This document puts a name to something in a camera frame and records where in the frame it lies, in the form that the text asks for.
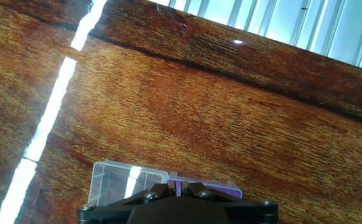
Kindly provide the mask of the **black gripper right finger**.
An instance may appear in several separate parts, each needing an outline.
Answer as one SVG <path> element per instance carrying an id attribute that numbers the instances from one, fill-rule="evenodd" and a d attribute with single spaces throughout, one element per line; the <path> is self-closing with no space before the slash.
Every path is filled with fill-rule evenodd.
<path id="1" fill-rule="evenodd" d="M 278 203 L 273 200 L 252 202 L 203 185 L 201 182 L 182 182 L 182 196 L 206 201 L 210 216 L 220 215 L 227 223 L 279 223 Z"/>

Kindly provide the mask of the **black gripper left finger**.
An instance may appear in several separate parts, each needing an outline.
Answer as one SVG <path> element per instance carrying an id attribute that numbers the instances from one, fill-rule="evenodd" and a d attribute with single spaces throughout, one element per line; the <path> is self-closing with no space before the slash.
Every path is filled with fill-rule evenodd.
<path id="1" fill-rule="evenodd" d="M 132 211 L 138 206 L 173 195 L 174 188 L 169 187 L 168 184 L 154 184 L 153 187 L 148 190 L 144 190 L 109 205 L 97 206 L 94 204 L 85 204 L 77 211 L 77 223 L 127 223 Z"/>

